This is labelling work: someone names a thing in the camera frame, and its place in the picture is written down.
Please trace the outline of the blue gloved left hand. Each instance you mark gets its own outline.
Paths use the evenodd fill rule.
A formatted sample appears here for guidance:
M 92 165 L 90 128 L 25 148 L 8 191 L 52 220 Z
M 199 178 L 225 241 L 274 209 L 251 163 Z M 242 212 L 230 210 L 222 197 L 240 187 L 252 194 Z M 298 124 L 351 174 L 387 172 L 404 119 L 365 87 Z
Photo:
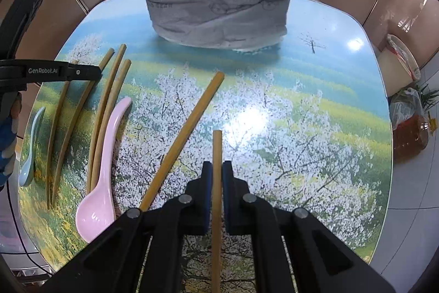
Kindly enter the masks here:
M 16 98 L 10 108 L 9 115 L 1 123 L 1 190 L 4 189 L 9 177 L 13 173 L 15 165 L 17 131 L 19 125 L 19 114 L 22 110 L 22 94 L 16 93 Z

